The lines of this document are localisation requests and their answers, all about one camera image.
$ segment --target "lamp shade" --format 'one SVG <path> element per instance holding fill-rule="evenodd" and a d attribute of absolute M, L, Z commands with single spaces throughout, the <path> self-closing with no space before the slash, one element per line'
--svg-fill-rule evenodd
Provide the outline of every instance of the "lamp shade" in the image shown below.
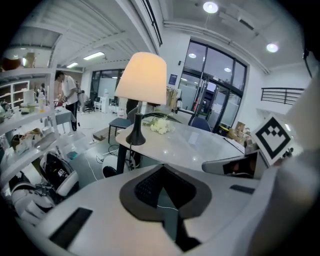
<path fill-rule="evenodd" d="M 135 53 L 126 66 L 114 95 L 142 102 L 166 104 L 166 62 L 153 53 Z"/>

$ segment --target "table lamp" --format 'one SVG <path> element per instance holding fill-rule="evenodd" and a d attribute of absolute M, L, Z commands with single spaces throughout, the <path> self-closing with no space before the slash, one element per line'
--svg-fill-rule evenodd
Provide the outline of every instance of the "table lamp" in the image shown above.
<path fill-rule="evenodd" d="M 138 146 L 146 142 L 141 133 L 142 102 L 165 105 L 167 102 L 167 64 L 158 55 L 135 53 L 126 66 L 114 93 L 117 97 L 139 101 L 132 132 L 126 142 Z"/>

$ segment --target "black lamp base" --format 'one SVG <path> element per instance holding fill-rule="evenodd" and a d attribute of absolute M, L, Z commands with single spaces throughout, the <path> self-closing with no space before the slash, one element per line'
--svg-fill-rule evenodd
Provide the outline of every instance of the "black lamp base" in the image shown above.
<path fill-rule="evenodd" d="M 136 113 L 132 132 L 125 138 L 128 144 L 139 146 L 146 142 L 146 138 L 141 133 L 142 114 Z"/>

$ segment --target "fluorescent light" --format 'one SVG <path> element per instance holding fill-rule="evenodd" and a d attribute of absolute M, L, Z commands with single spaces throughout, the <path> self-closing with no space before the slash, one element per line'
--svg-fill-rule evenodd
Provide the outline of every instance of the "fluorescent light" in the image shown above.
<path fill-rule="evenodd" d="M 197 55 L 195 55 L 194 53 L 190 53 L 190 54 L 189 54 L 189 57 L 190 57 L 191 59 L 194 59 L 194 58 L 197 57 Z"/>
<path fill-rule="evenodd" d="M 268 52 L 270 53 L 275 53 L 279 50 L 279 47 L 278 45 L 274 44 L 274 43 L 269 43 L 267 46 L 266 46 L 266 49 L 268 50 Z"/>
<path fill-rule="evenodd" d="M 291 131 L 290 126 L 288 124 L 285 124 L 285 127 L 289 132 Z"/>
<path fill-rule="evenodd" d="M 209 14 L 215 14 L 219 8 L 214 2 L 205 2 L 203 9 Z"/>
<path fill-rule="evenodd" d="M 71 63 L 69 66 L 66 66 L 68 69 L 71 69 L 73 68 L 74 66 L 78 65 L 78 63 L 74 62 L 74 63 Z"/>
<path fill-rule="evenodd" d="M 87 57 L 85 57 L 85 58 L 83 58 L 84 60 L 86 60 L 86 61 L 88 61 L 88 60 L 91 60 L 91 59 L 93 59 L 93 58 L 95 58 L 95 57 L 98 57 L 98 56 L 101 56 L 101 55 L 105 55 L 103 52 L 101 52 L 101 51 L 99 51 L 99 52 L 96 52 L 96 53 L 94 53 L 94 54 L 91 54 L 91 55 L 89 55 L 89 56 L 87 56 Z"/>

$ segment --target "black railing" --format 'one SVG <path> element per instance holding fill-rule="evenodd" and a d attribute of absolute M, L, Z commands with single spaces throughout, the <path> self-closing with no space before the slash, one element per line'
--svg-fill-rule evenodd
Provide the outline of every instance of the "black railing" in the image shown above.
<path fill-rule="evenodd" d="M 156 38 L 158 39 L 158 43 L 159 43 L 159 47 L 160 47 L 162 45 L 162 39 L 161 39 L 160 31 L 159 31 L 159 28 L 158 28 L 158 24 L 157 24 L 157 21 L 156 21 L 156 18 L 155 18 L 155 14 L 152 11 L 151 4 L 150 4 L 149 0 L 141 0 L 141 1 L 142 1 L 143 5 L 144 5 L 144 8 L 145 8 L 146 12 L 149 15 L 149 18 L 150 18 L 150 21 L 151 21 L 151 25 L 152 25 L 152 27 L 154 29 L 154 32 L 155 32 Z"/>
<path fill-rule="evenodd" d="M 293 105 L 305 90 L 302 88 L 288 87 L 264 87 L 261 89 L 261 101 L 277 102 L 288 105 Z"/>

